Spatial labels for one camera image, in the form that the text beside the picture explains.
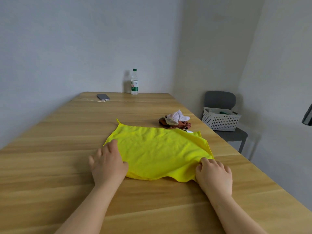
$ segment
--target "brown cloth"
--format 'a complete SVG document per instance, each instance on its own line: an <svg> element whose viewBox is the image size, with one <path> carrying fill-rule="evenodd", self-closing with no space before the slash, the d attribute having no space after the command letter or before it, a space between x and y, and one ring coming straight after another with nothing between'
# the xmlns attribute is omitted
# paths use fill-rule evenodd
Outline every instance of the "brown cloth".
<svg viewBox="0 0 312 234"><path fill-rule="evenodd" d="M168 125L166 122L165 117L159 118L159 124L161 124L163 127L167 128L167 129L181 129L181 130L188 130L191 127L191 123L187 122L187 121L179 121L178 125Z"/></svg>

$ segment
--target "storage basket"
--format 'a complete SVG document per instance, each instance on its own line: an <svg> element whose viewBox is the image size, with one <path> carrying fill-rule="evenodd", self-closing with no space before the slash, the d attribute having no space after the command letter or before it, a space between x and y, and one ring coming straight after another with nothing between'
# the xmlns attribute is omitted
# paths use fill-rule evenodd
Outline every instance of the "storage basket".
<svg viewBox="0 0 312 234"><path fill-rule="evenodd" d="M240 117L240 114L235 114L229 109L204 108L202 121L212 130L235 131Z"/></svg>

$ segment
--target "forearm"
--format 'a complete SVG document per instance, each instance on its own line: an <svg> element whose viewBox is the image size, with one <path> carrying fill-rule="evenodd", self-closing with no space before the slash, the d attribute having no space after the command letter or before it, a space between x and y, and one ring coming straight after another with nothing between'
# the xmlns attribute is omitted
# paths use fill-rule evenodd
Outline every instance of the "forearm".
<svg viewBox="0 0 312 234"><path fill-rule="evenodd" d="M55 234L98 234L116 190L109 184L94 187Z"/></svg>
<svg viewBox="0 0 312 234"><path fill-rule="evenodd" d="M226 234L266 233L231 196L219 196L211 203Z"/></svg>

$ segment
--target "white cable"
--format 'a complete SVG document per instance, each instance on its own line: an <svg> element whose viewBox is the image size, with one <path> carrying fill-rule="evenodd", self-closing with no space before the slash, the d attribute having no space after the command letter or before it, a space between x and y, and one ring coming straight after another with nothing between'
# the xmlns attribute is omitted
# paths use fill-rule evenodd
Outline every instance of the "white cable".
<svg viewBox="0 0 312 234"><path fill-rule="evenodd" d="M102 103L102 102L106 102L107 100L105 99L105 101L97 101L97 100L90 100L90 99L86 99L86 98L81 98L81 99L85 99L85 100L88 100L88 101L93 101L93 102L100 102L100 103Z"/></svg>

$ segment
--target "chair leg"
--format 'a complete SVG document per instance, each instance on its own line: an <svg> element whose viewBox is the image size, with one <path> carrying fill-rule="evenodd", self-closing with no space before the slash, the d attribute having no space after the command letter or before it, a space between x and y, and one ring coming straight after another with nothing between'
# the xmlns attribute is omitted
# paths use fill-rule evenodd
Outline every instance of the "chair leg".
<svg viewBox="0 0 312 234"><path fill-rule="evenodd" d="M238 150L239 153L241 153L243 151L245 142L246 142L246 140L242 140L241 145L240 145L239 150Z"/></svg>

